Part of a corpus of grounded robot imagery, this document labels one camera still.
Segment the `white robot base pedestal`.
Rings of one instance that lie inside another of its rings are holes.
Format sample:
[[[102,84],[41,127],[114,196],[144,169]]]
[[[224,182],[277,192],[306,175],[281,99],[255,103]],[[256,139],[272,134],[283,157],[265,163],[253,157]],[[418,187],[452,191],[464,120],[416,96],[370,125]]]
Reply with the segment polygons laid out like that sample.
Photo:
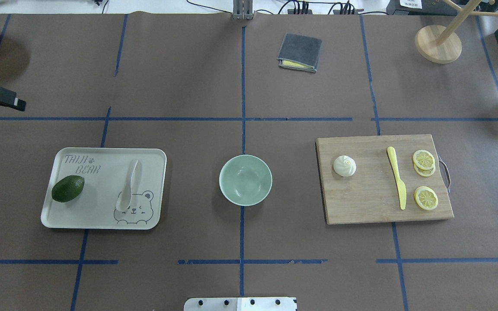
[[[184,311],[297,311],[293,297],[190,298]]]

